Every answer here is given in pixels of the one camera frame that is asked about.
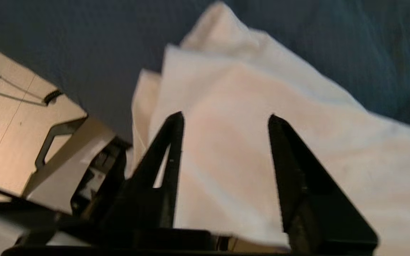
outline dark blue bedsheet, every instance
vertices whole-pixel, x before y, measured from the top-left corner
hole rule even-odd
[[[57,85],[131,140],[141,68],[192,29],[209,0],[0,0],[0,51]],[[410,124],[410,1],[226,1],[347,89],[367,109]]]

